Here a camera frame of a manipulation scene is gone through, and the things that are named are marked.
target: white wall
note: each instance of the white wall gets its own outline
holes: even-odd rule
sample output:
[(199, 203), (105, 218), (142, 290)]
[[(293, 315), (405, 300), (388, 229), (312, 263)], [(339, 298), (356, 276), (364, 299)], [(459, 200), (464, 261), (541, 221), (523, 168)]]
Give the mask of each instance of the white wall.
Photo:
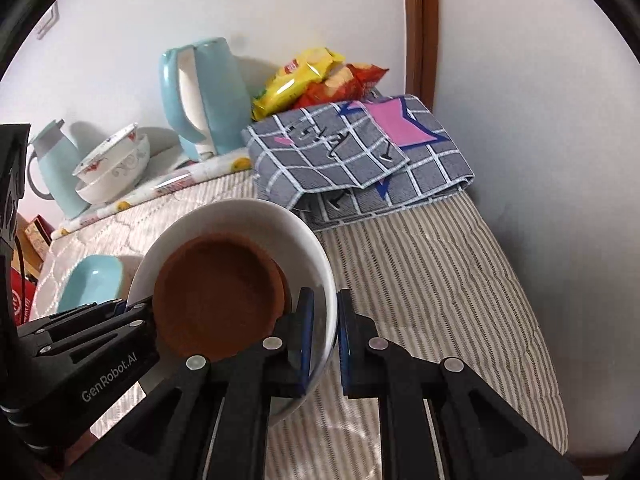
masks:
[[(328, 46), (389, 67), (381, 90), (404, 89), (403, 0), (59, 0), (59, 7), (59, 23), (41, 41), (32, 34), (0, 82), (0, 123), (27, 122), (37, 132), (62, 118), (86, 152), (133, 121), (168, 127), (159, 57), (207, 37), (224, 36), (236, 56), (249, 58), (242, 68), (254, 87), (275, 64)], [(156, 133), (156, 151), (174, 140)], [(28, 219), (62, 219), (29, 189), (18, 209)]]
[(573, 452), (640, 429), (640, 66), (593, 0), (440, 0), (435, 112), (536, 311)]

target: brown bowl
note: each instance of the brown bowl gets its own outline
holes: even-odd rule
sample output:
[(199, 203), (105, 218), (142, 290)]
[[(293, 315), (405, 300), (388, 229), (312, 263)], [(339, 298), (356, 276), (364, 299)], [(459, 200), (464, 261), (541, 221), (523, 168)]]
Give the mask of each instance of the brown bowl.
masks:
[(271, 335), (287, 295), (280, 268), (258, 245), (235, 234), (204, 235), (162, 266), (154, 319), (178, 355), (217, 361)]

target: white bowl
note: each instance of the white bowl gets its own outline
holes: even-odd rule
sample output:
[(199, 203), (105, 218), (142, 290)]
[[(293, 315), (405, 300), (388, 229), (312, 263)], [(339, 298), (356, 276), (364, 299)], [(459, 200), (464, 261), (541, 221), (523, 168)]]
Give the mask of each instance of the white bowl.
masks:
[[(324, 249), (311, 229), (283, 207), (254, 198), (235, 198), (204, 205), (172, 224), (145, 254), (133, 278), (127, 304), (132, 305), (154, 293), (156, 277), (165, 260), (192, 238), (211, 232), (231, 232), (249, 238), (265, 250), (287, 278), (292, 305), (298, 303), (303, 286), (314, 290), (314, 330), (310, 383), (307, 395), (318, 385), (334, 346), (338, 306), (334, 274)], [(184, 359), (168, 348), (158, 336), (160, 361), (141, 379), (149, 393), (162, 379), (184, 365)], [(274, 399), (270, 424), (293, 412), (304, 399)]]
[(91, 183), (78, 181), (76, 192), (89, 204), (104, 204), (132, 189), (142, 177), (149, 162), (149, 139), (138, 136), (138, 143), (117, 164)]
[(98, 144), (80, 161), (72, 175), (87, 184), (98, 180), (133, 150), (138, 141), (137, 128), (137, 123), (130, 124)]

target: wooden door frame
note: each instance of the wooden door frame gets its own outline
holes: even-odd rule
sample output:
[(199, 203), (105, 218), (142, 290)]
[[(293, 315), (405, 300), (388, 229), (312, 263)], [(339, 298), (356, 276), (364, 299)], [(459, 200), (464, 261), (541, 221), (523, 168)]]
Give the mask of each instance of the wooden door frame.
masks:
[(405, 91), (433, 109), (438, 65), (438, 0), (404, 0)]

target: light blue jug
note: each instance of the light blue jug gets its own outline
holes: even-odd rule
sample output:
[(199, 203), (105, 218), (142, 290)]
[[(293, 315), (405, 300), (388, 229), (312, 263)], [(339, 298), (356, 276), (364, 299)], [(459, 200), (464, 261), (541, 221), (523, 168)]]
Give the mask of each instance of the light blue jug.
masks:
[[(27, 162), (27, 181), (33, 192), (44, 200), (55, 200), (67, 218), (74, 218), (89, 207), (76, 193), (78, 178), (71, 175), (82, 157), (60, 128), (65, 121), (51, 121), (29, 141), (33, 151)], [(31, 161), (38, 158), (38, 166), (49, 194), (42, 193), (31, 179)]]
[(164, 114), (191, 160), (206, 160), (244, 146), (251, 98), (225, 38), (212, 38), (162, 54)]

